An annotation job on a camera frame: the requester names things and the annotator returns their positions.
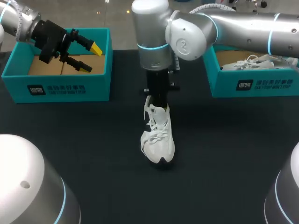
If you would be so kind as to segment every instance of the yellow block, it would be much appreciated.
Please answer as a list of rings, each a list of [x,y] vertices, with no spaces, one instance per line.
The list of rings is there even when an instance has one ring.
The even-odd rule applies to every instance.
[[[101,49],[97,46],[97,44],[95,42],[93,42],[93,45],[89,51],[94,53],[97,56],[101,56],[103,53],[103,51],[101,51]]]

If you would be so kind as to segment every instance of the shoelace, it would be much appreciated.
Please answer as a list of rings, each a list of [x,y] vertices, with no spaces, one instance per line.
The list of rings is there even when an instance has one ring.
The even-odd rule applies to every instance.
[[[166,130],[168,122],[169,121],[167,120],[166,123],[164,124],[163,129],[159,129],[158,124],[155,124],[153,119],[149,120],[147,125],[149,125],[150,129],[151,129],[151,132],[148,135],[148,141],[149,141],[150,144],[154,144],[157,141],[162,140],[162,138],[167,138],[168,137],[168,131]]]
[[[258,66],[258,64],[254,62],[255,59],[250,59],[251,57],[254,57],[255,59],[258,58],[258,56],[256,56],[256,55],[250,55],[246,60],[238,61],[234,65],[234,67],[240,67],[241,69],[244,69],[244,68],[249,69],[252,66]]]

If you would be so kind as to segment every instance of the shoe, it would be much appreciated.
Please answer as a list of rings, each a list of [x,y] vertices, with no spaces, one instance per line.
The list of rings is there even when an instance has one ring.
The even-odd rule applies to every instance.
[[[250,55],[244,61],[238,61],[236,63],[226,64],[222,67],[222,70],[261,70],[261,69],[273,69],[274,63],[270,60],[257,63],[258,57],[256,55]]]
[[[141,136],[141,151],[155,164],[167,164],[174,156],[174,142],[171,132],[170,109],[151,104],[147,96],[144,106],[144,121],[147,131]]]

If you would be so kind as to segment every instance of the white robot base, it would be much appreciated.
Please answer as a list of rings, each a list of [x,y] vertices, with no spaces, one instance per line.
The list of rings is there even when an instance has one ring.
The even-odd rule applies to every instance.
[[[0,135],[0,224],[80,224],[80,206],[38,148]]]

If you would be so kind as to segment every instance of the black table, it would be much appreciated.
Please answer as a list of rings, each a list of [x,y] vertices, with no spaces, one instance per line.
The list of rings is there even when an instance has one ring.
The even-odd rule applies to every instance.
[[[16,105],[0,81],[0,133],[41,150],[77,196],[83,224],[264,224],[265,196],[299,141],[299,99],[214,99],[202,60],[180,65],[171,170],[140,151],[136,50],[114,52],[110,102]]]

